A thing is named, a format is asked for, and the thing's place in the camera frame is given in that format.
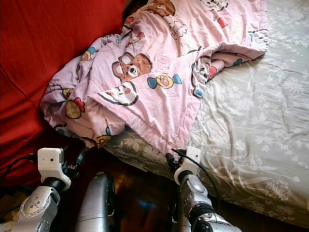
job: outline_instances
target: cartoon bear print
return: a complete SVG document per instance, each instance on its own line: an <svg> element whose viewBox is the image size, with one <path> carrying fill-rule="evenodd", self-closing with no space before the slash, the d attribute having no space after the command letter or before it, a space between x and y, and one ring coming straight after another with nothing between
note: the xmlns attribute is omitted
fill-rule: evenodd
<svg viewBox="0 0 309 232"><path fill-rule="evenodd" d="M129 52L126 52L123 56L119 57L119 61L112 64L112 72L120 79L121 83L150 73L151 68L150 60L142 53L134 57Z"/></svg>
<svg viewBox="0 0 309 232"><path fill-rule="evenodd" d="M199 0L209 11L221 11L228 6L228 0Z"/></svg>
<svg viewBox="0 0 309 232"><path fill-rule="evenodd" d="M148 10L161 17L175 15L175 6L170 0L154 0L148 5Z"/></svg>

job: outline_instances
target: cartoon print blanket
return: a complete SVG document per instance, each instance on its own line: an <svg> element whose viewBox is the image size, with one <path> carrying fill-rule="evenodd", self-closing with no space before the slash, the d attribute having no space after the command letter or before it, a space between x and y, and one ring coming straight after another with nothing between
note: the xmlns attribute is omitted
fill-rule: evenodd
<svg viewBox="0 0 309 232"><path fill-rule="evenodd" d="M266 52L266 13L266 0L150 0L55 74L45 119L87 146L129 126L163 154L186 149L207 82Z"/></svg>

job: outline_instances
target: bed sheet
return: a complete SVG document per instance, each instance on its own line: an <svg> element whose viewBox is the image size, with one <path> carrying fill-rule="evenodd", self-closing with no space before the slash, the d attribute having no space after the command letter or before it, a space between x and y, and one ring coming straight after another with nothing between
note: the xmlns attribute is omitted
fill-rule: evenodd
<svg viewBox="0 0 309 232"><path fill-rule="evenodd" d="M225 201L309 228L309 1L268 1L269 51L208 83L189 145ZM105 147L172 178L162 154L131 129ZM210 182L202 181L213 194Z"/></svg>

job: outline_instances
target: red cushion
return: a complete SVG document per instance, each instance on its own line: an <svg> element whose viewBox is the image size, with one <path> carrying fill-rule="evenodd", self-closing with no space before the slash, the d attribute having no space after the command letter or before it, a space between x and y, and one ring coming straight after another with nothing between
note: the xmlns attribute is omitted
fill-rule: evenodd
<svg viewBox="0 0 309 232"><path fill-rule="evenodd" d="M45 88L96 38L120 32L125 1L0 1L0 176L16 158L62 140L50 135L39 110ZM4 185L37 183L36 169L21 161Z"/></svg>

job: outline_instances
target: wooden floor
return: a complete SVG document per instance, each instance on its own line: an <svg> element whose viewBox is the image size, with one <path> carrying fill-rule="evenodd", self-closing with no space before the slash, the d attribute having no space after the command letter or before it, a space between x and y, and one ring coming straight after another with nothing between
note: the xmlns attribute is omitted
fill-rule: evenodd
<svg viewBox="0 0 309 232"><path fill-rule="evenodd" d="M105 172L114 178L121 232L170 231L169 206L177 190L172 180L145 173L110 154L92 152L89 156L80 177L61 195L52 231L74 231L86 187L97 172ZM229 203L222 202L221 211L225 219L243 232L306 231Z"/></svg>

